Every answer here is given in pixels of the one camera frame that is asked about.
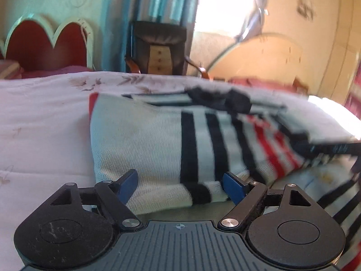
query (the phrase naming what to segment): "sunlight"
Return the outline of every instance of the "sunlight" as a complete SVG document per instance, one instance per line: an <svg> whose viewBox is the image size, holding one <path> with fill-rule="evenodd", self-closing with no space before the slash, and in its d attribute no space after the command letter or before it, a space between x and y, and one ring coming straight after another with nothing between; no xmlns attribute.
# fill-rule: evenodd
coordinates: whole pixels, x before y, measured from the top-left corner
<svg viewBox="0 0 361 271"><path fill-rule="evenodd" d="M236 36L253 6L254 0L199 0L194 30Z"/></svg>
<svg viewBox="0 0 361 271"><path fill-rule="evenodd" d="M327 98L309 96L308 101L320 107L333 119L335 119L346 131L358 140L361 139L361 120L353 115L344 106Z"/></svg>
<svg viewBox="0 0 361 271"><path fill-rule="evenodd" d="M245 30L244 30L244 33L242 34L242 39L244 39L248 33L250 32L250 29L247 27Z"/></svg>

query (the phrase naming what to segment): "wall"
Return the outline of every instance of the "wall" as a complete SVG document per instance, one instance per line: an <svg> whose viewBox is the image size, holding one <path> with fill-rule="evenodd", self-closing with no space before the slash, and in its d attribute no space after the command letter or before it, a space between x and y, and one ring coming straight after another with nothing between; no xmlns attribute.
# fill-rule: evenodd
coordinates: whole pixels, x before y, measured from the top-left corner
<svg viewBox="0 0 361 271"><path fill-rule="evenodd" d="M100 21L103 0L0 0L0 37L6 38L8 30L22 15L40 13L46 16L54 28L70 16L86 19L94 32L94 65L100 66L102 33Z"/></svg>
<svg viewBox="0 0 361 271"><path fill-rule="evenodd" d="M311 0L316 16L305 20L296 11L297 0L268 0L269 16L263 32L280 33L295 40L302 48L313 72L310 92L316 93L324 75L338 19L339 0Z"/></svg>
<svg viewBox="0 0 361 271"><path fill-rule="evenodd" d="M340 0L339 20L330 61L318 95L344 104L361 51L361 0Z"/></svg>

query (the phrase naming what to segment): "brown armchair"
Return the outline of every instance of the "brown armchair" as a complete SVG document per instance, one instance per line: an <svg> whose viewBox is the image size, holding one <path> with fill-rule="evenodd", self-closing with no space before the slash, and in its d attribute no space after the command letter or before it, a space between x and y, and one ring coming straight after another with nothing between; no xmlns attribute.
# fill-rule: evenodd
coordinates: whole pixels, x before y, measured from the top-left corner
<svg viewBox="0 0 361 271"><path fill-rule="evenodd" d="M131 55L125 57L131 73L182 75L186 61L201 73L202 78L210 79L205 68L184 56L186 28L136 21L132 24L131 33Z"/></svg>

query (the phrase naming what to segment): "red headboard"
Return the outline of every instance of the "red headboard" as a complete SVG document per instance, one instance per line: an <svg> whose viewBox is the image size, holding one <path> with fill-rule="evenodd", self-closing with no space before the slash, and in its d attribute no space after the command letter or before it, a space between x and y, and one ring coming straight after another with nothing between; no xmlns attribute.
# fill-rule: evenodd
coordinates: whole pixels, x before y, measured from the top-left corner
<svg viewBox="0 0 361 271"><path fill-rule="evenodd" d="M54 32L41 15L23 16L0 48L0 59L16 60L25 71L93 67L93 31L84 19L69 18Z"/></svg>

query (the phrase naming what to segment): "wooden armrest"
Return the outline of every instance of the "wooden armrest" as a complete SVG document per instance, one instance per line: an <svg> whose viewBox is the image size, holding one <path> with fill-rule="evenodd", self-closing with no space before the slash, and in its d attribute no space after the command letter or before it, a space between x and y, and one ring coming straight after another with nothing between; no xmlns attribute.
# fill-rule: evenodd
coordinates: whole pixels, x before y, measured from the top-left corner
<svg viewBox="0 0 361 271"><path fill-rule="evenodd" d="M139 66L133 61L132 58L125 56L124 60L125 60L125 63L127 64L127 66L130 68L131 73L139 73L140 74Z"/></svg>
<svg viewBox="0 0 361 271"><path fill-rule="evenodd" d="M297 77L295 78L292 86L296 89L298 93L308 94L308 85L302 83Z"/></svg>
<svg viewBox="0 0 361 271"><path fill-rule="evenodd" d="M202 78L209 79L210 81L213 80L213 78L210 78L210 77L209 77L209 74L208 74L208 72L206 71L205 68L199 67L199 66L198 66L194 61L192 61L188 56L185 56L184 59L185 59L185 61L186 61L188 64L190 64L190 65L192 65L193 67L195 67L195 68L201 73Z"/></svg>

